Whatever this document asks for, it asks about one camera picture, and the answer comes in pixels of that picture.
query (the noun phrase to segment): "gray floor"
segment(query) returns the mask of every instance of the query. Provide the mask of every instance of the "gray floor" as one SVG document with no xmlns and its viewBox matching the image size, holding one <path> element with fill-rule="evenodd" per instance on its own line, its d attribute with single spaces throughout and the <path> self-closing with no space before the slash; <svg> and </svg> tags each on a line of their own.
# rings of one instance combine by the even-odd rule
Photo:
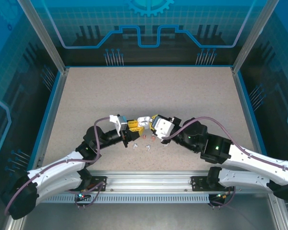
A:
<svg viewBox="0 0 288 230">
<path fill-rule="evenodd" d="M 266 197 L 237 195 L 230 205 L 258 230 L 274 230 Z M 207 204 L 95 204 L 78 210 L 71 204 L 40 204 L 24 230 L 253 230 L 236 210 L 212 210 Z"/>
<path fill-rule="evenodd" d="M 242 146 L 252 142 L 229 67 L 71 68 L 51 132 L 44 165 L 73 151 L 94 121 L 110 114 L 127 119 L 176 116 L 186 121 L 210 116 L 220 121 Z M 208 132 L 225 136 L 212 122 Z M 101 122 L 104 131 L 114 128 Z M 163 147 L 138 139 L 138 148 L 117 144 L 101 151 L 91 170 L 207 170 L 211 164 L 175 143 Z M 147 152 L 146 145 L 151 145 Z"/>
</svg>

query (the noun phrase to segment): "small white object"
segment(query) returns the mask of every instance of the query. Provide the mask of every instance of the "small white object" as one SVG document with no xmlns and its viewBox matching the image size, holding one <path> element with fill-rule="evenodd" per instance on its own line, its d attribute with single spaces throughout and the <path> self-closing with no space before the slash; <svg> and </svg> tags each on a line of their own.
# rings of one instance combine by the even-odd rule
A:
<svg viewBox="0 0 288 230">
<path fill-rule="evenodd" d="M 152 118 L 150 116 L 142 116 L 138 118 L 138 127 L 144 127 L 145 129 L 149 129 L 149 122 L 152 122 Z"/>
</svg>

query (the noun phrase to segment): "blue circuit graphic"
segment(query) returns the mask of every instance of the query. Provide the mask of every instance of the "blue circuit graphic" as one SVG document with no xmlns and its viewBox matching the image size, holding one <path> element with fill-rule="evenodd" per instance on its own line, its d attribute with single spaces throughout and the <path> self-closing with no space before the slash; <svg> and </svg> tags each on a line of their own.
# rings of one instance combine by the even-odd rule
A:
<svg viewBox="0 0 288 230">
<path fill-rule="evenodd" d="M 134 13 L 140 13 L 141 16 L 152 14 L 157 16 L 158 13 L 163 13 L 165 9 L 169 9 L 169 5 L 173 4 L 173 0 L 127 0 L 130 10 Z"/>
</svg>

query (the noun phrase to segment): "metal extrusion bar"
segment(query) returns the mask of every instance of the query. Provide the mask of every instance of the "metal extrusion bar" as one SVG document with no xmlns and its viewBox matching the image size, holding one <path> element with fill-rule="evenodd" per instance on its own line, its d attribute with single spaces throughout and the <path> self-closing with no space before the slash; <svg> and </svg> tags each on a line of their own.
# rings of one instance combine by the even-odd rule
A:
<svg viewBox="0 0 288 230">
<path fill-rule="evenodd" d="M 265 4 L 263 10 L 261 11 L 258 19 L 256 20 L 248 38 L 246 39 L 240 53 L 237 56 L 237 59 L 233 65 L 233 71 L 236 74 L 242 64 L 244 63 L 246 57 L 250 53 L 253 45 L 255 44 L 257 38 L 259 37 L 261 31 L 263 30 L 265 24 L 269 20 L 271 14 L 273 13 L 274 8 L 276 7 L 279 0 L 268 0 Z"/>
<path fill-rule="evenodd" d="M 7 218 L 7 223 L 5 225 L 5 228 L 3 230 L 20 230 L 22 228 L 23 223 L 25 222 L 25 218 L 20 218 L 17 220 L 14 220 L 11 216 Z"/>
<path fill-rule="evenodd" d="M 209 194 L 222 191 L 192 191 L 191 176 L 208 171 L 90 171 L 106 176 L 107 185 L 97 203 L 209 203 Z M 237 187 L 239 194 L 266 194 L 264 189 Z M 43 203 L 74 203 L 75 195 L 62 193 Z"/>
<path fill-rule="evenodd" d="M 64 73 L 65 65 L 55 48 L 47 30 L 45 29 L 42 21 L 40 20 L 34 6 L 32 5 L 30 0 L 18 0 L 21 8 L 23 9 L 24 13 L 26 14 L 27 18 L 29 19 L 31 25 L 33 26 L 35 32 L 37 33 L 39 39 L 43 43 L 44 47 L 46 48 L 47 52 L 49 53 L 51 59 L 53 60 L 54 64 L 60 71 L 60 73 Z"/>
<path fill-rule="evenodd" d="M 288 211 L 284 200 L 269 194 L 270 204 L 279 230 L 288 230 Z"/>
</svg>

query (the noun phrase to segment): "enclosure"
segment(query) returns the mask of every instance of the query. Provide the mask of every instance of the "enclosure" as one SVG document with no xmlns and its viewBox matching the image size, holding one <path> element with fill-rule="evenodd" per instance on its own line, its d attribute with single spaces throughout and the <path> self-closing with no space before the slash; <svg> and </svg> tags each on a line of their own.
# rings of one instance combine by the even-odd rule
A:
<svg viewBox="0 0 288 230">
<path fill-rule="evenodd" d="M 240 145 L 288 161 L 288 0 L 0 0 L 0 193 L 109 114 L 211 116 Z M 288 230 L 288 201 L 258 189 L 237 187 L 220 210 L 184 200 L 208 196 L 189 179 L 212 165 L 145 134 L 88 168 L 108 177 L 104 200 L 79 211 L 62 193 L 19 220 L 0 200 L 0 229 Z"/>
</svg>

